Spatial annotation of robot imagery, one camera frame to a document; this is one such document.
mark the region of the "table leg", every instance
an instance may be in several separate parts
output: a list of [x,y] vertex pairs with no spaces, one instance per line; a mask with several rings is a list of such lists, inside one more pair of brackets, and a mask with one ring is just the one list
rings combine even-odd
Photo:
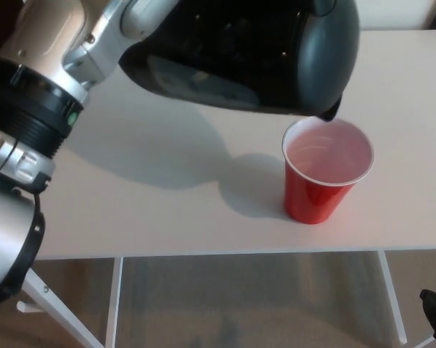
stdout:
[[384,276],[385,287],[387,288],[387,294],[389,297],[389,303],[392,308],[393,320],[395,321],[395,327],[397,330],[398,339],[401,344],[408,343],[406,338],[405,326],[403,325],[403,320],[400,314],[400,307],[398,306],[397,294],[395,293],[395,288],[393,286],[392,275],[390,274],[389,264],[387,261],[387,256],[384,250],[379,250],[377,252],[379,257],[380,267],[382,269],[382,275]]
[[415,346],[414,348],[425,348],[427,347],[429,344],[435,342],[435,339],[433,337],[429,337],[428,339],[426,339],[424,342],[418,344],[417,346]]
[[63,328],[86,348],[103,348],[103,345],[66,307],[58,296],[30,269],[22,290],[45,312],[49,313]]
[[115,348],[116,330],[118,328],[119,298],[121,293],[121,281],[123,277],[124,257],[115,259],[111,282],[110,309],[108,311],[106,348]]

